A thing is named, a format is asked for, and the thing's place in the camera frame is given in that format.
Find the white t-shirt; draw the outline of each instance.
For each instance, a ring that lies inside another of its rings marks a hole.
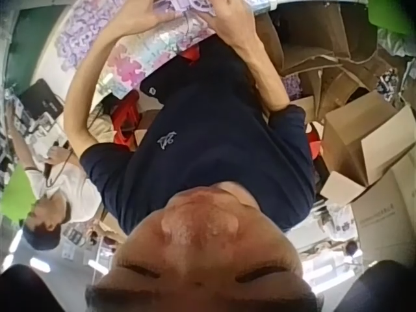
[[[46,186],[43,173],[38,170],[28,169],[26,175],[29,178],[33,194],[36,199],[44,194],[51,197],[56,191],[60,191],[71,207],[70,222],[85,222],[90,220],[98,210],[101,196],[95,185],[87,179],[83,170],[77,166],[60,163],[52,167],[48,183],[56,182],[51,187]]]
[[[323,225],[324,232],[335,242],[346,242],[358,237],[351,205],[328,205],[331,220]]]

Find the person in white shirt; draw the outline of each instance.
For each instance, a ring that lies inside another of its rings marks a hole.
[[[35,164],[25,139],[14,126],[14,108],[6,108],[8,132],[19,162],[37,199],[23,224],[23,236],[36,250],[50,250],[60,242],[61,225],[93,218],[101,196],[68,149],[53,146],[45,160],[52,165],[49,178]]]

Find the paper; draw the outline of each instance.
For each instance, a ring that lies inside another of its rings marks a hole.
[[[117,13],[125,0],[78,0],[71,8],[55,41],[61,68],[76,69],[92,47],[98,34]],[[277,1],[246,0],[255,14],[274,10]],[[190,7],[206,8],[202,0],[158,0],[154,9],[159,12],[185,7],[184,16],[134,36],[122,38],[113,49],[98,81],[100,94],[112,92],[123,98],[157,68],[177,54],[214,34],[206,22]]]

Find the shirt logo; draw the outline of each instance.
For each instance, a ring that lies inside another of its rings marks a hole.
[[[161,145],[162,150],[164,150],[167,145],[170,145],[174,142],[174,136],[176,136],[176,134],[177,133],[175,131],[172,131],[172,132],[169,132],[164,137],[162,136],[160,139],[158,139],[157,142]]]

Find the ceiling light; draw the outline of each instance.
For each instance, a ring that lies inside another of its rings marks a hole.
[[[51,267],[49,266],[49,264],[37,258],[32,258],[29,264],[31,265],[31,267],[45,273],[49,273],[51,271]]]
[[[99,264],[94,260],[89,260],[88,265],[103,275],[107,275],[109,273],[109,270],[105,266]]]
[[[18,249],[22,234],[23,234],[23,231],[20,229],[16,233],[16,236],[13,238],[12,243],[10,244],[8,248],[8,252],[10,252],[11,254],[13,254]]]
[[[327,291],[328,289],[331,289],[332,287],[335,287],[345,282],[346,280],[353,278],[355,275],[356,274],[354,273],[353,270],[349,270],[348,272],[338,275],[336,278],[330,279],[329,281],[326,281],[322,284],[312,287],[312,291],[315,294],[322,293],[323,291]]]
[[[5,259],[3,260],[3,264],[1,265],[2,272],[7,270],[12,265],[13,258],[14,258],[14,255],[12,254],[9,254],[5,257]]]
[[[308,272],[304,274],[304,280],[310,281],[314,278],[319,278],[320,276],[323,276],[329,272],[333,271],[333,267],[331,265],[323,266],[322,268],[318,268],[314,271]]]

